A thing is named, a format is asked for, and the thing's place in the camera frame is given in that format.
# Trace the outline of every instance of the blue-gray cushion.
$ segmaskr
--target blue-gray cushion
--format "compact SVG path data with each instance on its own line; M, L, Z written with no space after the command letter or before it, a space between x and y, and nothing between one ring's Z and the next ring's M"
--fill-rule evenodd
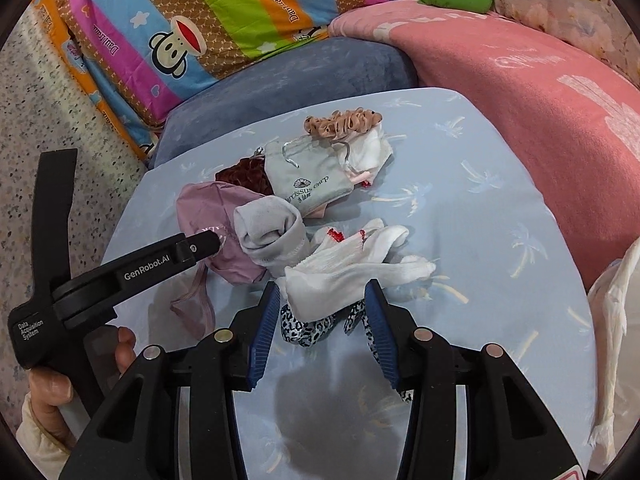
M167 118L153 165L298 108L417 85L411 60L392 46L353 38L316 41L245 68L178 106Z

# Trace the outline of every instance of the speckled floor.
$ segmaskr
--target speckled floor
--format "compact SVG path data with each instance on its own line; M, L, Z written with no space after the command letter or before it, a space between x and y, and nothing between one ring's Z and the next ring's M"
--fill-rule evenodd
M28 10L0 52L0 411L20 423L26 375L6 330L30 296L31 199L40 152L79 149L69 219L71 271L100 263L145 171L76 84Z

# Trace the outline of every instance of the table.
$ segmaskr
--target table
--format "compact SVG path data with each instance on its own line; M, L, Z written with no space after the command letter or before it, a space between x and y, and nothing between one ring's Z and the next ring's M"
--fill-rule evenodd
M419 254L437 268L428 282L388 289L389 300L452 344L502 345L586 468L596 354L580 276L526 169L456 92L411 89L315 105L191 150L144 176L105 261L179 232L175 199L185 184L213 179L269 140L301 135L307 115L358 106L382 113L394 156L372 187L356 188L329 207L322 223L346 235L377 217L406 225L408 242L393 257ZM319 225L308 223L311 231ZM151 343L168 351L195 343L168 309L189 278L177 276L116 308L115 322L138 336L136 350ZM210 278L218 325L257 303L263 286L231 287ZM234 395L252 480L396 478L410 407L382 377L362 326L350 336L337 326L309 349L285 343L276 329L264 378L251 394ZM456 476L464 478L463 390L458 397Z

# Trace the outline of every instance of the silver screw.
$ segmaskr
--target silver screw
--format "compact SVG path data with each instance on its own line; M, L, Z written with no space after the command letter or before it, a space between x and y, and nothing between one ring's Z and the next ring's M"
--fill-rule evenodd
M491 357L502 357L504 355L504 350L502 349L502 347L495 343L491 343L490 345L487 345L486 352Z
M418 341L431 341L431 339L433 338L433 332L428 328L416 328L414 337Z
M145 359L155 359L160 355L160 347L159 346L148 346L145 348L145 351L142 352L142 355Z
M233 336L234 333L231 332L231 330L229 330L228 328L222 328L213 335L213 338L219 343L227 343L231 341Z

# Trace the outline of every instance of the brown scrunchie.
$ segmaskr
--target brown scrunchie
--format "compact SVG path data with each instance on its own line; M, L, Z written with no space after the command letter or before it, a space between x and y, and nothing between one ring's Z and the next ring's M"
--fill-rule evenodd
M358 108L344 113L336 110L328 119L309 116L305 119L305 131L329 140L340 140L351 134L366 134L382 120L382 115L372 110Z
M264 158L261 156L241 158L237 164L217 172L216 180L242 186L263 195L273 194L271 183L264 172Z

